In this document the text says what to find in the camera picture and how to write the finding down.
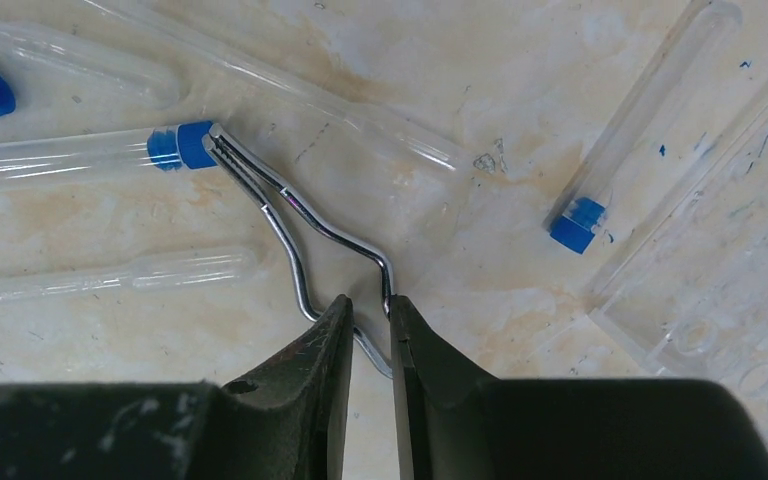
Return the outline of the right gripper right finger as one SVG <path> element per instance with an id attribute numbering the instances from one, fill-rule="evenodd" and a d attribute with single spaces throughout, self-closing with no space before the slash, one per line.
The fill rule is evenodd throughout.
<path id="1" fill-rule="evenodd" d="M 497 479 L 491 392 L 498 378 L 437 334 L 404 295 L 389 299 L 399 472 L 403 479 Z"/>

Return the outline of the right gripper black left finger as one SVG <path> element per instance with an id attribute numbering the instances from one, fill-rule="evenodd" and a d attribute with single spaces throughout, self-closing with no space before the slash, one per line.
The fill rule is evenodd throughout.
<path id="1" fill-rule="evenodd" d="M 337 296 L 301 336 L 223 386 L 200 381 L 175 479 L 340 479 L 353 358 L 352 301 Z"/>

